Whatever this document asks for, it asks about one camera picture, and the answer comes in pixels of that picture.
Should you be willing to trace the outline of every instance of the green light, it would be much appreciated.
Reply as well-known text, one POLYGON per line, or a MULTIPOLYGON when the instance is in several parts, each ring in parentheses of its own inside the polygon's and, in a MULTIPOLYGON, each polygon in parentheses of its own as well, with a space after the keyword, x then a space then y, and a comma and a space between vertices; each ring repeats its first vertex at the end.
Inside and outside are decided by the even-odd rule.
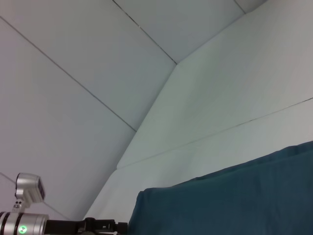
POLYGON ((26 226, 22 225, 22 226, 19 227, 20 234, 24 234, 24 233, 26 233, 26 231, 27 231, 27 227, 26 226))

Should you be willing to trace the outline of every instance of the panel seam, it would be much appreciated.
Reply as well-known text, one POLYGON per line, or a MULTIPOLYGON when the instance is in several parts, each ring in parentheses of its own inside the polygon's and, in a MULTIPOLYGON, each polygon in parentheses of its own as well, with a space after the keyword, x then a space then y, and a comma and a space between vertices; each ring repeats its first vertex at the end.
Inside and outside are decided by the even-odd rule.
POLYGON ((82 83, 70 75, 64 68, 57 64, 51 57, 44 53, 39 47, 32 43, 26 36, 19 32, 12 24, 10 24, 4 17, 0 16, 5 23, 7 23, 14 31, 16 31, 20 36, 22 36, 27 42, 29 42, 34 48, 36 48, 41 54, 43 54, 47 59, 49 59, 54 65, 61 69, 67 76, 69 76, 73 81, 75 81, 80 87, 82 87, 86 92, 92 95, 96 100, 98 100, 102 105, 104 105, 108 110, 110 110, 115 116, 117 116, 123 123, 128 125, 133 131, 137 132, 130 124, 128 124, 121 116, 114 112, 108 105, 106 105, 102 100, 100 100, 96 95, 94 95, 89 89, 87 89, 82 83))
POLYGON ((157 45, 176 65, 177 65, 177 62, 115 1, 115 0, 112 0, 114 3, 115 3, 115 5, 122 11, 122 12, 124 12, 124 14, 129 18, 129 19, 131 19, 134 23, 135 23, 135 25, 137 25, 139 28, 140 28, 140 30, 142 31, 142 32, 144 32, 144 34, 146 34, 146 36, 148 37, 148 38, 150 38, 150 40, 155 44, 155 45, 157 45))
POLYGON ((212 137, 212 136, 219 135, 219 134, 221 134, 221 133, 223 133, 223 132, 226 132, 226 131, 231 130, 231 129, 233 129, 233 128, 236 128, 236 127, 238 127, 238 126, 245 125, 245 124, 247 124, 247 123, 249 123, 249 122, 252 122, 252 121, 255 121, 255 120, 258 120, 258 119, 261 119, 261 118, 265 118, 265 117, 267 117, 267 116, 269 116, 269 115, 278 113, 278 112, 280 112, 280 111, 283 111, 283 110, 285 110, 285 109, 291 108, 291 107, 296 106, 296 105, 298 105, 298 104, 307 102, 307 101, 309 101, 309 100, 313 100, 313 97, 312 97, 312 98, 309 98, 309 99, 306 99, 306 100, 303 100, 303 101, 300 101, 300 102, 298 102, 298 103, 296 103, 296 104, 290 105, 290 106, 288 106, 288 107, 286 107, 286 108, 283 108, 283 109, 274 111, 274 112, 272 112, 272 113, 265 114, 265 115, 263 115, 263 116, 260 116, 260 117, 251 119, 251 120, 249 120, 249 121, 245 121, 245 122, 240 123, 240 124, 237 124, 237 125, 235 125, 235 126, 228 127, 228 128, 223 129, 223 130, 221 130, 221 131, 218 131, 218 132, 215 132, 215 133, 206 135, 206 136, 204 136, 204 137, 201 137, 201 138, 199 138, 199 139, 196 139, 195 141, 191 141, 191 142, 182 144, 182 145, 180 145, 180 146, 177 146, 177 147, 174 147, 174 148, 170 148, 170 149, 168 149, 168 150, 165 150, 165 151, 163 151, 163 152, 154 154, 154 155, 152 155, 152 156, 150 156, 150 157, 147 157, 147 158, 145 158, 145 159, 142 159, 142 160, 139 160, 139 161, 130 163, 130 164, 128 164, 128 165, 124 165, 124 166, 122 166, 122 167, 117 168, 117 170, 126 168, 126 167, 128 167, 128 166, 131 166, 131 165, 133 165, 133 164, 136 164, 136 163, 139 163, 139 162, 148 160, 148 159, 150 159, 150 158, 154 158, 154 157, 160 156, 160 155, 165 154, 165 153, 168 153, 168 152, 170 152, 170 151, 173 151, 173 150, 182 148, 182 147, 184 147, 184 146, 187 146, 187 145, 189 145, 189 144, 192 144, 192 143, 195 143, 195 142, 198 142, 198 141, 202 141, 202 140, 204 140, 204 139, 208 139, 208 138, 210 138, 210 137, 212 137))
POLYGON ((237 3, 237 0, 234 0, 234 2, 235 2, 236 5, 243 11, 243 13, 246 14, 246 12, 244 11, 244 9, 239 5, 239 3, 237 3))

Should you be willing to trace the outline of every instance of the teal fabric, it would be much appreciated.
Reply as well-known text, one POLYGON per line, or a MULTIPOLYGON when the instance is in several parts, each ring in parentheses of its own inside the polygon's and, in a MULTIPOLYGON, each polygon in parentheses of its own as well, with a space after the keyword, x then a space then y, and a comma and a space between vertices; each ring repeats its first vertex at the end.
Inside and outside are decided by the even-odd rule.
POLYGON ((313 142, 140 192, 131 235, 313 235, 313 142))

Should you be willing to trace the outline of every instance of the silver device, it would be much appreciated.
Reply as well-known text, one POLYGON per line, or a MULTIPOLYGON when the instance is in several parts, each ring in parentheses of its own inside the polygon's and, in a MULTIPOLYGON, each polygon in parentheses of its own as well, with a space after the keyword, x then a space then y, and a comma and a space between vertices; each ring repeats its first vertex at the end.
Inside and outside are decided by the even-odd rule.
POLYGON ((49 216, 24 213, 32 203, 45 199, 41 178, 33 174, 18 174, 15 197, 12 211, 0 212, 0 235, 43 235, 49 216))
POLYGON ((29 214, 24 210, 45 199, 39 176, 20 173, 16 179, 15 204, 11 212, 0 212, 0 235, 105 235, 126 234, 127 223, 86 218, 82 221, 49 220, 47 214, 29 214))

